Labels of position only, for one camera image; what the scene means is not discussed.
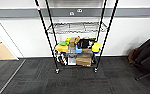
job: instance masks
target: yellow container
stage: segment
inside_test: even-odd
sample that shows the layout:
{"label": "yellow container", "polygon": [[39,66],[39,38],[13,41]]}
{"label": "yellow container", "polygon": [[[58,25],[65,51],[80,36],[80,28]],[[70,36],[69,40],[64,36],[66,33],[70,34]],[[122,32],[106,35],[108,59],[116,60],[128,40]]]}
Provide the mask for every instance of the yellow container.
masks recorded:
{"label": "yellow container", "polygon": [[68,46],[67,45],[57,45],[56,46],[56,50],[57,51],[67,52],[68,51]]}
{"label": "yellow container", "polygon": [[92,51],[99,52],[100,47],[101,47],[100,43],[94,43],[94,45],[92,46]]}

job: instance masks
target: black item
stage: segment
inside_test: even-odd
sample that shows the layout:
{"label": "black item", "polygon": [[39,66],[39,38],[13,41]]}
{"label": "black item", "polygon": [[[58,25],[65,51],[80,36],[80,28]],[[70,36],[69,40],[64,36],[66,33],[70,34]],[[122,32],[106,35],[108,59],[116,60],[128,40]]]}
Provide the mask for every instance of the black item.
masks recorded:
{"label": "black item", "polygon": [[88,48],[89,46],[89,39],[80,39],[80,41],[78,42],[78,48]]}
{"label": "black item", "polygon": [[136,66],[142,66],[144,69],[150,72],[150,39],[147,40],[144,44],[142,44],[134,53],[133,53],[133,61],[135,61]]}

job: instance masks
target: green item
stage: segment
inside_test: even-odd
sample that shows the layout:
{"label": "green item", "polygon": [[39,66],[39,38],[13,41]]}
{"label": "green item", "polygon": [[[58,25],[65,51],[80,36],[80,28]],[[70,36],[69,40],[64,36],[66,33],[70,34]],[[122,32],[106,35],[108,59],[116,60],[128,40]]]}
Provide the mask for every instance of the green item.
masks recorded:
{"label": "green item", "polygon": [[67,43],[65,41],[60,41],[59,45],[67,45]]}
{"label": "green item", "polygon": [[69,45],[69,42],[65,41],[67,43],[67,45]]}

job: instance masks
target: blue object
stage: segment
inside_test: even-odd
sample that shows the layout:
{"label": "blue object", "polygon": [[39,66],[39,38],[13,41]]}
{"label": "blue object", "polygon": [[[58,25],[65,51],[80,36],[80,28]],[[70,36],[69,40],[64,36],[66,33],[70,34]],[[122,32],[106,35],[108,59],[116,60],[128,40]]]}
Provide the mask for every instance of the blue object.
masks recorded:
{"label": "blue object", "polygon": [[78,49],[77,45],[76,45],[76,53],[82,53],[82,49]]}

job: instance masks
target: caster wheel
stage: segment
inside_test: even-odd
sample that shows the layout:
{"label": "caster wheel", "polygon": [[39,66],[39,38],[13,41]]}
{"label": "caster wheel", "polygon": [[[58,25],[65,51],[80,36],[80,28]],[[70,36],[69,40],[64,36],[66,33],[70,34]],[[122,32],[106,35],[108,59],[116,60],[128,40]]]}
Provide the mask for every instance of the caster wheel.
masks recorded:
{"label": "caster wheel", "polygon": [[59,73],[59,69],[56,69],[56,73],[57,73],[57,74]]}
{"label": "caster wheel", "polygon": [[95,69],[94,69],[94,72],[97,72],[97,70],[98,70],[98,69],[97,69],[97,68],[95,68]]}

